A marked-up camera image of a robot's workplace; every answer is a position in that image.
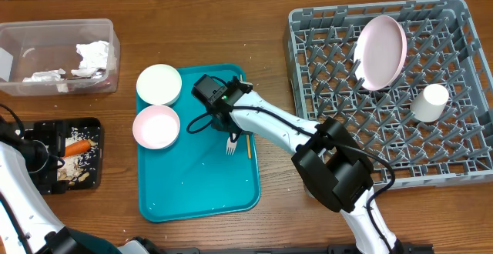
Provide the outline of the white plastic fork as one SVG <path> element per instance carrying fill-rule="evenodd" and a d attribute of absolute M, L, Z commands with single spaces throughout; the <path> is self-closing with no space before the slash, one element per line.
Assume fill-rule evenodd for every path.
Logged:
<path fill-rule="evenodd" d="M 229 138 L 228 138 L 226 142 L 226 154 L 233 155 L 235 150 L 236 150 L 236 143 L 229 142 Z"/>

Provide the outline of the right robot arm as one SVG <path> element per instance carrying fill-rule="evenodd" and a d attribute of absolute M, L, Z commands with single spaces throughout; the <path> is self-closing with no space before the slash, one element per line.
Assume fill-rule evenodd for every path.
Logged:
<path fill-rule="evenodd" d="M 364 151 L 336 119 L 311 121 L 270 104 L 237 77 L 225 82 L 203 75 L 192 88 L 205 107 L 210 126 L 236 141 L 257 134 L 279 146 L 308 192 L 323 206 L 339 212 L 349 225 L 361 253 L 402 253 L 404 247 L 387 227 L 375 199 L 392 184 L 374 189 L 374 162 L 388 162 Z"/>

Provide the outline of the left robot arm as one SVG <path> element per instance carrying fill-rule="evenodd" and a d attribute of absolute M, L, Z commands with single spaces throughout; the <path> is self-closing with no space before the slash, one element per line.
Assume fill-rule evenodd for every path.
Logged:
<path fill-rule="evenodd" d="M 56 157 L 36 140 L 26 140 L 1 121 L 1 237 L 13 253 L 161 253 L 135 237 L 117 247 L 105 239 L 70 229 L 49 208 L 31 176 Z"/>

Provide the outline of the large pink plate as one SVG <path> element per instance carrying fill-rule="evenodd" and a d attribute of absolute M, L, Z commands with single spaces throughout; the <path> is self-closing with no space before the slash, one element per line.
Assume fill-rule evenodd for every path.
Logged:
<path fill-rule="evenodd" d="M 363 79 L 362 87 L 377 91 L 390 85 L 401 73 L 407 54 L 403 27 L 392 17 L 380 15 L 361 31 L 354 50 L 360 64 L 354 74 Z"/>

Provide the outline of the white napkin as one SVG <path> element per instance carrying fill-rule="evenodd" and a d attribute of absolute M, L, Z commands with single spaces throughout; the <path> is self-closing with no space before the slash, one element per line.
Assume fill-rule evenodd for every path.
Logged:
<path fill-rule="evenodd" d="M 71 75 L 65 69 L 45 70 L 34 72 L 29 77 L 24 77 L 23 82 L 41 82 L 47 85 L 54 82 L 58 93 L 69 93 L 79 89 L 109 89 L 113 87 L 108 62 L 111 59 L 109 42 L 95 41 L 89 44 L 77 44 L 75 52 L 82 58 L 77 69 L 105 69 L 106 74 L 101 79 L 68 80 Z"/>

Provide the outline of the orange carrot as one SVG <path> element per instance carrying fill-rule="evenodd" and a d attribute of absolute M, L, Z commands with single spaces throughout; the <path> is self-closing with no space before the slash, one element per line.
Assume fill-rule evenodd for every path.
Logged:
<path fill-rule="evenodd" d="M 93 146 L 94 142 L 92 140 L 81 140 L 74 142 L 65 147 L 64 158 L 88 152 Z"/>

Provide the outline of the pink bowl with nuts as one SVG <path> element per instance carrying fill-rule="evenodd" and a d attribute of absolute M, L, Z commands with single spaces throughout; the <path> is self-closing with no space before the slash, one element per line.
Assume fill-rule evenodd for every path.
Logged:
<path fill-rule="evenodd" d="M 146 149 L 165 149 L 179 136 L 180 120 L 168 106 L 151 105 L 140 111 L 132 124 L 136 142 Z"/>

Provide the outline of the white paper cup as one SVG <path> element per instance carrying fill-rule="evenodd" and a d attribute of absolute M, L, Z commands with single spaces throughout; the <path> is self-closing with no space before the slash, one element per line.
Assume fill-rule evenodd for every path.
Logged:
<path fill-rule="evenodd" d="M 410 111 L 419 122 L 434 122 L 440 118 L 448 100 L 449 92 L 443 85 L 427 85 L 412 101 Z"/>

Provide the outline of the white bowl with crumbs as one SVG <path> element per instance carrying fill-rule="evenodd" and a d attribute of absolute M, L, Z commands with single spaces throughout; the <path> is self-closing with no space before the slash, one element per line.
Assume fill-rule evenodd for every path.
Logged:
<path fill-rule="evenodd" d="M 182 77 L 174 67 L 155 64 L 139 74 L 136 92 L 150 105 L 172 105 L 180 96 L 182 84 Z"/>

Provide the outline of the wooden chopstick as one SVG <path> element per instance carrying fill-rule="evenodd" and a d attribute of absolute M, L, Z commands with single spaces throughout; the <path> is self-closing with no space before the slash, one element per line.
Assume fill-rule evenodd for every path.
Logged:
<path fill-rule="evenodd" d="M 240 75 L 240 81 L 243 81 L 243 75 Z M 246 149 L 247 149 L 248 159 L 251 159 L 252 152 L 251 152 L 251 144 L 250 144 L 250 135 L 248 134 L 246 134 Z"/>

